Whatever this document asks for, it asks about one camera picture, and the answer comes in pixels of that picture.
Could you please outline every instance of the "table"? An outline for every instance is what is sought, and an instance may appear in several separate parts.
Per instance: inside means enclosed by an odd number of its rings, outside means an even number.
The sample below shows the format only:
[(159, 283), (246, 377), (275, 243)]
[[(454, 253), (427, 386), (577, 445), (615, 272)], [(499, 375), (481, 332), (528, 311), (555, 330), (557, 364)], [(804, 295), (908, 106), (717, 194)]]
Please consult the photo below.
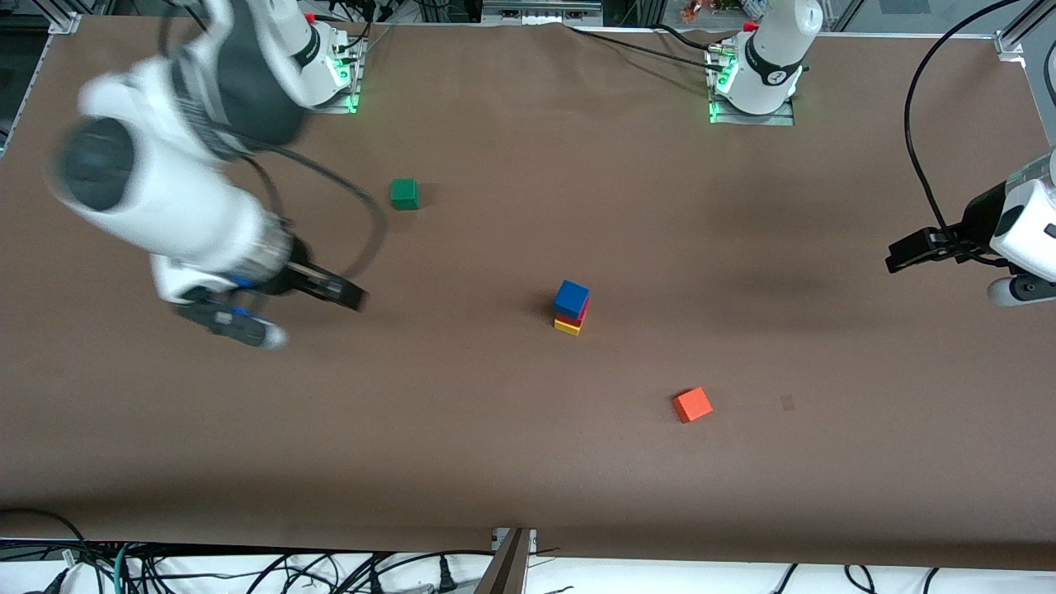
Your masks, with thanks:
[[(146, 254), (45, 184), (75, 90), (154, 24), (56, 39), (0, 164), (0, 502), (107, 540), (435, 550), (521, 524), (577, 556), (1056, 565), (1056, 310), (995, 308), (980, 266), (884, 267), (930, 222), (901, 127), (930, 40), (819, 38), (796, 125), (763, 128), (710, 125), (692, 67), (561, 25), (398, 26), (360, 113), (296, 148), (382, 198), (415, 178), (425, 207), (391, 212), (367, 312), (272, 300), (271, 353), (169, 313)], [(989, 41), (925, 78), (914, 137), (956, 219), (1044, 135)], [(261, 162), (345, 265), (365, 214)], [(592, 291), (578, 338), (548, 323), (565, 278)], [(698, 385), (716, 412), (683, 426)]]

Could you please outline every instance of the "metal frame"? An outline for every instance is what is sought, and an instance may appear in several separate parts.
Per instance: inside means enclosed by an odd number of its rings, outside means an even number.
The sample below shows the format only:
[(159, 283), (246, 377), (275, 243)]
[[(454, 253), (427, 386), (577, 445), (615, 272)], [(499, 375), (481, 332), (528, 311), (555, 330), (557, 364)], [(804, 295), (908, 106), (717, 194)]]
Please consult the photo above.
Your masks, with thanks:
[(1041, 24), (1053, 11), (1056, 11), (1056, 0), (1033, 0), (1027, 4), (1007, 26), (995, 34), (994, 44), (997, 47), (998, 56), (1004, 61), (1020, 58), (1023, 54), (1021, 44), (1023, 38)]
[(83, 0), (33, 0), (48, 22), (51, 35), (69, 35), (77, 31), (81, 15), (94, 14), (95, 4), (89, 6)]
[(523, 594), (528, 556), (534, 544), (529, 528), (509, 528), (473, 594)]
[(7, 130), (7, 137), (4, 140), (3, 145), (0, 145), (0, 160), (7, 154), (7, 147), (11, 145), (11, 140), (15, 137), (15, 130), (18, 128), (18, 120), (22, 117), (22, 112), (25, 110), (25, 104), (30, 100), (30, 93), (33, 91), (34, 85), (37, 83), (37, 76), (40, 74), (41, 67), (44, 66), (44, 57), (48, 56), (48, 50), (52, 47), (52, 41), (55, 37), (52, 35), (48, 36), (48, 40), (44, 41), (44, 49), (40, 51), (40, 58), (37, 60), (37, 67), (33, 69), (33, 76), (30, 77), (30, 85), (25, 88), (25, 94), (22, 95), (22, 103), (18, 106), (18, 111), (15, 112), (15, 117), (11, 120), (11, 130)]

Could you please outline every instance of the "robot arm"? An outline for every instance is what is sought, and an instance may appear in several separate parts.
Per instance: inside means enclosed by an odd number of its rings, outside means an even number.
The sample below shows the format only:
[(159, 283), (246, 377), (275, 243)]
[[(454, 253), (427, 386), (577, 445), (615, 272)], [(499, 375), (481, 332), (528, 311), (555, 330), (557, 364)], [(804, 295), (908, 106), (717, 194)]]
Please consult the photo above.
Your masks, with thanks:
[(771, 0), (755, 31), (738, 33), (723, 44), (735, 59), (716, 90), (740, 111), (773, 113), (795, 92), (803, 58), (822, 31), (825, 14), (817, 0)]
[(365, 293), (316, 266), (307, 245), (226, 163), (252, 152), (240, 137), (282, 146), (306, 108), (347, 86), (347, 34), (308, 22), (296, 0), (207, 0), (208, 32), (172, 57), (84, 86), (86, 117), (60, 147), (55, 190), (97, 227), (151, 255), (162, 299), (183, 317), (243, 342), (280, 348), (285, 333), (215, 296), (294, 290), (359, 309)]
[(913, 264), (975, 255), (996, 255), (1012, 276), (995, 280), (986, 292), (998, 305), (1056, 299), (1056, 149), (1032, 161), (1006, 181), (976, 197), (949, 237), (935, 227), (909, 235), (888, 249), (891, 274)]

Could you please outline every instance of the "yellow cube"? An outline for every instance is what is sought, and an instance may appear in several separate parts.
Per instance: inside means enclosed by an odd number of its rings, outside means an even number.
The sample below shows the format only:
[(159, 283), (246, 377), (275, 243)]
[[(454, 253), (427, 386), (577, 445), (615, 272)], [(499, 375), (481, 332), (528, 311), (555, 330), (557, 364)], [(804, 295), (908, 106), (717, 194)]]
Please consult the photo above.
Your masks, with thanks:
[(565, 334), (571, 334), (572, 336), (579, 336), (580, 335), (580, 328), (581, 327), (579, 327), (579, 326), (572, 326), (570, 323), (565, 323), (565, 322), (561, 321), (560, 319), (553, 320), (553, 327), (557, 328), (558, 330), (564, 332)]

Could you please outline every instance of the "cable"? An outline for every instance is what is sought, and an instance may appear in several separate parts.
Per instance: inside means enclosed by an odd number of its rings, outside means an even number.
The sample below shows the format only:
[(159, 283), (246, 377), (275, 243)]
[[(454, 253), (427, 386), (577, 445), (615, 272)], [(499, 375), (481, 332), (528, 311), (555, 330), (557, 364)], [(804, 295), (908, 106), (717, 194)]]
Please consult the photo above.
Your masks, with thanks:
[[(406, 565), (408, 563), (413, 563), (415, 561), (421, 561), (422, 559), (432, 559), (433, 557), (449, 557), (451, 555), (487, 555), (489, 557), (493, 557), (495, 554), (492, 553), (491, 551), (475, 551), (475, 550), (439, 551), (437, 553), (426, 553), (425, 555), (418, 555), (416, 557), (411, 557), (409, 559), (403, 559), (401, 561), (396, 561), (395, 563), (393, 563), (391, 565), (388, 565), (388, 567), (385, 567), (385, 568), (383, 568), (381, 570), (378, 570), (377, 576), (381, 576), (382, 574), (389, 573), (389, 572), (395, 570), (396, 568), (403, 567), (403, 565)], [(357, 590), (359, 590), (360, 588), (362, 588), (366, 583), (366, 581), (369, 581), (369, 580), (370, 580), (370, 578), (367, 578), (367, 580), (360, 581), (358, 586), (356, 586), (355, 588), (352, 589), (352, 591), (356, 592)], [(342, 594), (342, 592), (344, 592), (344, 591), (343, 590), (338, 590), (334, 594)]]
[(329, 168), (320, 165), (319, 163), (298, 152), (291, 151), (285, 147), (279, 147), (262, 141), (258, 141), (240, 132), (235, 132), (234, 130), (231, 130), (228, 127), (223, 127), (223, 129), (225, 132), (239, 138), (243, 143), (248, 143), (248, 145), (253, 145), (258, 149), (268, 150), (274, 153), (281, 154), (282, 156), (285, 156), (290, 161), (295, 161), (303, 165), (304, 167), (312, 169), (316, 173), (319, 173), (320, 175), (334, 182), (335, 184), (344, 188), (350, 193), (359, 199), (359, 201), (363, 204), (363, 206), (366, 207), (367, 211), (371, 214), (371, 220), (373, 223), (371, 235), (367, 238), (366, 245), (363, 247), (363, 250), (360, 253), (359, 257), (357, 257), (356, 260), (353, 261), (352, 265), (350, 265), (348, 268), (344, 273), (342, 273), (342, 276), (346, 278), (355, 277), (371, 265), (371, 262), (374, 261), (374, 258), (378, 255), (378, 252), (381, 250), (381, 245), (384, 243), (385, 236), (389, 234), (389, 219), (385, 217), (385, 211), (381, 208), (381, 205), (378, 204), (378, 202), (374, 200), (374, 198), (372, 198), (371, 194), (366, 192), (366, 190), (360, 188), (356, 184), (353, 184), (348, 180), (345, 180), (341, 175), (335, 173)]
[(623, 15), (623, 18), (620, 19), (620, 22), (616, 23), (617, 26), (622, 26), (623, 23), (627, 22), (627, 19), (630, 17), (630, 13), (631, 12), (635, 12), (638, 15), (638, 19), (641, 20), (641, 18), (642, 18), (642, 6), (639, 3), (640, 1), (641, 0), (635, 0), (635, 3), (631, 4), (629, 8), (627, 8), (626, 14)]
[(197, 16), (197, 14), (194, 13), (194, 11), (191, 10), (190, 6), (186, 6), (186, 5), (181, 6), (180, 4), (176, 4), (175, 2), (173, 2), (172, 0), (162, 0), (162, 2), (165, 2), (166, 4), (168, 4), (169, 6), (171, 6), (173, 8), (177, 8), (177, 10), (178, 8), (183, 8), (183, 10), (187, 11), (187, 14), (190, 15), (190, 17), (192, 19), (194, 19), (195, 23), (197, 23), (199, 29), (201, 29), (202, 31), (206, 31), (205, 22), (202, 21), (202, 19)]
[[(323, 556), (319, 557), (319, 558), (318, 558), (318, 559), (316, 559), (315, 561), (312, 561), (312, 562), (310, 562), (310, 563), (308, 563), (307, 565), (304, 565), (304, 567), (303, 567), (303, 568), (301, 568), (300, 570), (297, 570), (297, 573), (295, 573), (295, 574), (294, 574), (293, 576), (289, 576), (289, 575), (287, 574), (287, 577), (286, 577), (286, 584), (285, 584), (285, 586), (283, 586), (283, 588), (282, 588), (282, 594), (287, 594), (287, 592), (289, 592), (289, 588), (290, 588), (291, 586), (294, 586), (294, 583), (296, 583), (298, 579), (300, 579), (301, 577), (303, 577), (304, 575), (306, 575), (306, 574), (308, 573), (308, 570), (310, 570), (310, 569), (312, 569), (313, 567), (315, 567), (315, 565), (317, 565), (317, 564), (321, 563), (321, 562), (322, 562), (323, 560), (325, 560), (325, 559), (333, 559), (333, 557), (334, 557), (334, 555), (333, 555), (333, 554), (331, 554), (331, 553), (327, 553), (327, 554), (325, 554), (325, 555), (323, 555)], [(331, 590), (333, 590), (333, 589), (337, 588), (337, 584), (336, 584), (336, 583), (331, 583), (331, 582), (329, 582), (329, 580), (324, 580), (324, 579), (321, 579), (321, 578), (319, 578), (318, 576), (316, 576), (316, 577), (310, 577), (310, 576), (309, 576), (309, 579), (319, 579), (320, 581), (323, 581), (324, 583), (326, 583), (327, 586), (329, 586), (329, 587), (331, 587)]]
[(939, 573), (939, 569), (940, 568), (931, 568), (928, 570), (927, 576), (924, 577), (924, 590), (921, 590), (921, 594), (928, 594), (931, 590), (931, 579), (935, 577), (935, 574)]
[(121, 550), (117, 552), (117, 557), (114, 559), (114, 594), (124, 594), (121, 590), (121, 571), (125, 568), (125, 553), (128, 550), (128, 544), (121, 546)]
[(682, 43), (684, 43), (684, 44), (693, 48), (694, 50), (700, 50), (702, 52), (706, 52), (708, 51), (708, 45), (701, 45), (700, 43), (697, 43), (696, 41), (686, 38), (684, 35), (682, 35), (681, 33), (679, 33), (677, 31), (675, 31), (673, 27), (671, 27), (671, 26), (668, 26), (666, 24), (657, 23), (657, 24), (650, 26), (649, 29), (659, 29), (661, 31), (666, 31), (667, 33), (672, 34), (675, 37), (675, 39), (678, 39), (679, 41), (681, 41)]
[(1052, 99), (1053, 106), (1056, 106), (1056, 89), (1053, 89), (1053, 77), (1050, 72), (1054, 51), (1056, 51), (1056, 41), (1053, 41), (1053, 44), (1049, 47), (1049, 53), (1045, 54), (1044, 72), (1042, 74), (1045, 77), (1045, 89), (1049, 89), (1049, 98)]
[[(1005, 1), (1018, 2), (1019, 0), (1005, 0)], [(645, 52), (646, 54), (653, 54), (654, 56), (659, 56), (661, 58), (666, 58), (668, 60), (675, 60), (676, 62), (687, 63), (690, 66), (696, 66), (696, 67), (699, 67), (699, 68), (703, 68), (705, 70), (714, 70), (714, 71), (720, 71), (720, 70), (722, 70), (722, 67), (720, 67), (719, 64), (710, 64), (710, 63), (704, 63), (704, 62), (698, 62), (696, 60), (690, 60), (690, 59), (686, 59), (686, 58), (681, 58), (681, 57), (678, 57), (678, 56), (673, 56), (671, 54), (665, 54), (663, 52), (658, 52), (656, 50), (649, 50), (648, 48), (642, 48), (641, 45), (635, 45), (634, 43), (627, 43), (626, 41), (620, 41), (619, 39), (612, 39), (611, 37), (605, 37), (603, 35), (598, 35), (597, 33), (591, 33), (589, 31), (582, 31), (582, 30), (574, 29), (574, 27), (569, 27), (569, 29), (571, 31), (580, 34), (580, 35), (585, 35), (587, 37), (593, 37), (595, 39), (600, 39), (602, 41), (608, 41), (609, 43), (615, 43), (617, 45), (623, 45), (624, 48), (629, 48), (631, 50), (638, 50), (639, 52)]]
[(785, 570), (785, 576), (781, 577), (780, 583), (773, 591), (772, 594), (781, 594), (785, 592), (785, 587), (789, 584), (789, 580), (792, 579), (792, 574), (795, 573), (795, 569), (799, 567), (799, 563), (792, 563), (789, 569)]
[(337, 51), (344, 52), (345, 50), (351, 50), (355, 48), (357, 44), (359, 44), (360, 41), (366, 39), (366, 37), (371, 34), (371, 24), (373, 23), (366, 23), (366, 26), (363, 27), (363, 31), (360, 32), (360, 34), (356, 36), (352, 41), (350, 41), (346, 45), (338, 45)]
[(275, 181), (268, 172), (261, 167), (260, 163), (249, 156), (243, 156), (242, 161), (249, 164), (250, 167), (257, 171), (257, 175), (260, 177), (261, 182), (264, 183), (264, 190), (267, 192), (268, 202), (271, 204), (271, 211), (276, 214), (280, 219), (285, 220), (285, 215), (283, 214), (282, 198), (279, 196), (279, 188), (276, 187)]
[(372, 563), (376, 564), (379, 561), (383, 561), (384, 559), (388, 559), (389, 557), (392, 556), (393, 556), (392, 553), (375, 553), (374, 555), (371, 555), (365, 561), (360, 563), (359, 567), (353, 570), (347, 577), (345, 577), (340, 583), (337, 584), (337, 588), (334, 589), (333, 594), (343, 594), (344, 592), (347, 592), (348, 589), (352, 588), (352, 584), (355, 583), (356, 580), (359, 579), (359, 577), (363, 575), (367, 570), (370, 570)]
[(931, 45), (931, 49), (927, 51), (927, 54), (924, 55), (924, 59), (921, 60), (920, 66), (917, 67), (917, 72), (913, 73), (913, 79), (909, 83), (909, 92), (906, 93), (906, 109), (905, 109), (905, 114), (903, 116), (903, 128), (905, 130), (905, 135), (906, 135), (906, 151), (909, 153), (909, 161), (911, 161), (913, 164), (913, 171), (917, 172), (917, 178), (920, 179), (921, 186), (924, 188), (924, 197), (927, 199), (928, 206), (931, 207), (931, 212), (935, 215), (935, 219), (939, 223), (939, 228), (942, 229), (942, 235), (947, 240), (949, 240), (949, 242), (954, 244), (954, 247), (956, 247), (957, 250), (960, 252), (962, 255), (964, 255), (966, 258), (970, 258), (981, 264), (986, 264), (991, 266), (1001, 266), (1001, 267), (1007, 265), (1007, 262), (1004, 259), (993, 260), (989, 258), (984, 258), (982, 256), (979, 256), (978, 254), (975, 254), (969, 249), (967, 249), (964, 246), (964, 244), (961, 243), (961, 240), (958, 239), (957, 237), (954, 237), (954, 235), (950, 233), (949, 227), (946, 225), (946, 219), (943, 218), (942, 210), (940, 210), (939, 208), (939, 203), (936, 202), (935, 193), (931, 191), (931, 184), (928, 183), (927, 175), (924, 174), (924, 169), (921, 168), (920, 160), (917, 157), (917, 149), (913, 148), (912, 131), (910, 130), (909, 115), (910, 115), (910, 108), (912, 107), (913, 94), (917, 92), (917, 83), (918, 81), (920, 81), (921, 74), (924, 73), (924, 68), (927, 67), (928, 62), (931, 61), (931, 57), (935, 56), (936, 52), (938, 52), (940, 48), (942, 48), (942, 44), (945, 43), (950, 37), (956, 35), (957, 32), (972, 24), (977, 19), (984, 17), (993, 13), (994, 11), (1003, 8), (1011, 4), (1015, 4), (1016, 2), (1019, 1), (1020, 0), (1000, 0), (999, 2), (995, 2), (989, 6), (980, 8), (979, 11), (976, 11), (967, 18), (962, 20), (961, 22), (955, 24), (953, 29), (943, 34), (943, 36), (940, 37), (939, 40), (935, 42), (935, 45)]
[(262, 581), (264, 581), (265, 577), (267, 577), (267, 574), (274, 572), (276, 568), (284, 563), (286, 559), (289, 559), (290, 557), (293, 557), (293, 555), (282, 555), (275, 561), (271, 561), (271, 564), (264, 568), (264, 571), (258, 574), (257, 579), (254, 579), (253, 582), (249, 584), (249, 589), (246, 590), (246, 594), (252, 594), (253, 590), (257, 590), (257, 587), (260, 586)]
[[(865, 578), (869, 582), (868, 588), (859, 582), (859, 580), (854, 579), (854, 576), (851, 575), (852, 567), (862, 568), (862, 572), (865, 573)], [(865, 565), (844, 565), (844, 575), (847, 576), (847, 581), (851, 582), (854, 588), (857, 588), (866, 594), (876, 594), (876, 586), (872, 582), (872, 574), (869, 573), (869, 568)]]

